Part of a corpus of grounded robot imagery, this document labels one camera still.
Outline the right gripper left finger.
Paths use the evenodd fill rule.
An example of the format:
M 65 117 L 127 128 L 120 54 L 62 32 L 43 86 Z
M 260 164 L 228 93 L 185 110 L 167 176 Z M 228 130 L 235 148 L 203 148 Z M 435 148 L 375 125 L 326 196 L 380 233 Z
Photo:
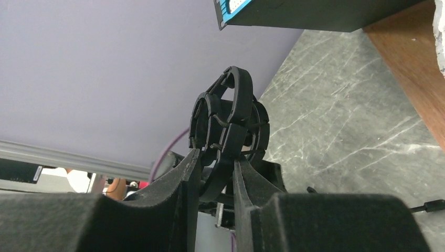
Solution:
M 200 154 L 192 149 L 123 201 L 102 194 L 2 194 L 1 251 L 194 251 Z

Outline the black tripod shock mount stand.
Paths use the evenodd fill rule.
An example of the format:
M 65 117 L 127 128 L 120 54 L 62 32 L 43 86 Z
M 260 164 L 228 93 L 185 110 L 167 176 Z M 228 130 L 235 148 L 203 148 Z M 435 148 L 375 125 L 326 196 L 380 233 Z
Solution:
M 216 204 L 217 226 L 236 229 L 233 175 L 235 162 L 246 160 L 266 180 L 287 193 L 277 163 L 263 156 L 269 143 L 269 118 L 253 95 L 248 71 L 231 66 L 201 93 L 190 121 L 189 146 L 203 152 L 202 165 L 211 165 L 202 182 L 200 201 Z M 444 210 L 444 200 L 425 202 L 408 208 L 411 212 Z

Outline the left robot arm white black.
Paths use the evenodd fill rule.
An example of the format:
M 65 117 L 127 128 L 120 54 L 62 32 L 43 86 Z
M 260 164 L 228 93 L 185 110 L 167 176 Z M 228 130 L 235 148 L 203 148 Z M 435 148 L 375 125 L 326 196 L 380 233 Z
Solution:
M 168 173 L 176 166 L 178 166 L 183 159 L 184 159 L 183 155 L 180 155 L 176 152 L 168 151 L 154 176 L 153 182 L 158 180 L 160 177 L 164 176 L 166 173 Z

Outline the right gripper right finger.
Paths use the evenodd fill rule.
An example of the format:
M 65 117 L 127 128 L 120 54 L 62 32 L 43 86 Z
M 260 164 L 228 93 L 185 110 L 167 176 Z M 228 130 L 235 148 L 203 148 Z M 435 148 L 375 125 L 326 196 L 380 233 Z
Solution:
M 408 207 L 381 194 L 285 193 L 235 162 L 239 251 L 429 251 Z

